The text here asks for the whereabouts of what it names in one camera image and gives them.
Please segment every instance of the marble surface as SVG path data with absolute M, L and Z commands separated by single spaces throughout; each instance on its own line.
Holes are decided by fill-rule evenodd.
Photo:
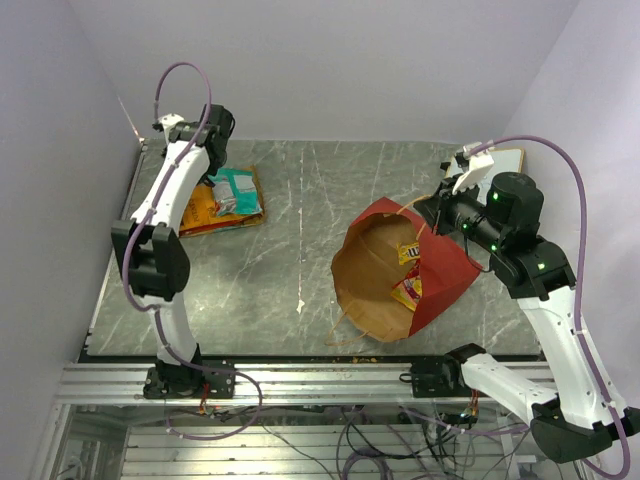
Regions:
M 151 141 L 143 153 L 131 211 L 160 169 L 162 147 L 162 141 Z M 455 149 L 423 142 L 231 141 L 226 166 L 257 166 L 267 220 L 182 240 L 192 265 L 187 312 L 202 353 L 420 355 L 468 342 L 492 353 L 538 353 L 532 328 L 493 274 L 481 274 L 454 305 L 408 339 L 324 344 L 341 315 L 330 264 L 349 223 L 379 197 L 404 204 L 433 192 L 443 177 L 440 163 Z M 470 253 L 487 263 L 479 248 Z M 342 322 L 335 341 L 358 333 Z M 89 354 L 155 352 L 151 324 L 126 302 L 112 261 Z

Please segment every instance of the paper bag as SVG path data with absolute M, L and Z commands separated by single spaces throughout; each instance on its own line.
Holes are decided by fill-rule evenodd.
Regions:
M 393 286 L 413 262 L 400 265 L 397 245 L 416 241 L 424 219 L 381 198 L 356 218 L 331 264 L 338 303 L 364 335 L 381 342 L 407 338 L 427 326 L 473 283 L 479 271 L 453 240 L 423 228 L 420 243 L 422 298 L 412 312 L 394 300 Z

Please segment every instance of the snack bag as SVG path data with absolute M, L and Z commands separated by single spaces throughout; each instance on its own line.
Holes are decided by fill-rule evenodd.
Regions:
M 420 260 L 409 270 L 403 280 L 393 286 L 391 296 L 412 312 L 416 311 L 422 298 L 422 280 L 420 280 Z
M 215 177 L 209 175 L 209 181 L 213 182 L 218 216 L 228 213 L 255 215 L 262 211 L 252 172 L 221 168 Z
M 398 244 L 396 248 L 398 249 L 398 263 L 400 265 L 420 258 L 420 244 L 418 242 L 404 246 Z

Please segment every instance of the gray wall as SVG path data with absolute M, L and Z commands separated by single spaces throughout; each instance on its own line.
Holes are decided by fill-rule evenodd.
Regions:
M 65 0 L 0 8 L 0 477 L 80 351 L 138 141 Z
M 472 141 L 500 134 L 577 0 L 71 0 L 141 134 L 176 60 L 206 69 L 237 138 Z M 197 74 L 164 112 L 194 116 Z
M 578 164 L 587 190 L 589 237 L 584 312 L 628 403 L 640 407 L 640 3 L 582 0 L 511 119 L 506 133 L 552 139 Z M 529 173 L 545 192 L 543 230 L 577 257 L 573 177 L 551 150 L 526 145 Z M 640 438 L 632 439 L 636 463 Z M 607 452 L 619 471 L 618 448 Z M 629 478 L 640 478 L 640 465 Z

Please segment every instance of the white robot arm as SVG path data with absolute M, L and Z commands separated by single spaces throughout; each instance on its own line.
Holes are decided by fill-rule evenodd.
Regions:
M 183 290 L 189 278 L 189 259 L 177 233 L 194 187 L 207 175 L 215 175 L 226 162 L 226 145 L 235 121 L 229 111 L 220 105 L 211 105 L 205 128 L 179 164 L 176 159 L 197 133 L 200 122 L 188 123 L 178 115 L 159 119 L 157 129 L 164 132 L 167 142 L 166 156 L 156 180 L 140 207 L 130 220 L 117 221 L 111 231 L 112 242 L 120 273 L 122 274 L 126 246 L 135 228 L 146 221 L 136 240 L 129 262 L 129 282 L 137 301 L 144 306 L 162 309 L 162 330 L 173 355 L 167 352 L 155 323 L 155 308 L 149 309 L 151 325 L 158 344 L 158 362 L 153 376 L 157 382 L 148 382 L 145 395 L 156 398 L 163 394 L 184 395 L 197 391 L 202 384 L 201 372 L 181 365 L 176 356 L 193 364 L 201 364 L 198 344 L 191 333 L 184 303 Z M 166 173 L 175 168 L 168 177 Z M 160 198 L 154 202 L 160 192 Z
M 521 173 L 501 173 L 492 181 L 486 207 L 476 200 L 473 183 L 489 163 L 486 158 L 466 162 L 461 165 L 466 173 L 445 178 L 435 195 L 414 206 L 438 234 L 457 230 L 491 253 L 490 268 L 531 322 L 557 391 L 516 374 L 474 344 L 448 354 L 445 376 L 452 386 L 483 392 L 518 415 L 551 460 L 594 455 L 618 438 L 610 407 L 623 419 L 627 435 L 640 428 L 640 411 L 628 407 L 612 385 L 584 323 L 581 332 L 574 330 L 575 277 L 560 247 L 537 233 L 544 197 L 535 182 Z M 610 402 L 589 368 L 579 335 L 591 347 Z

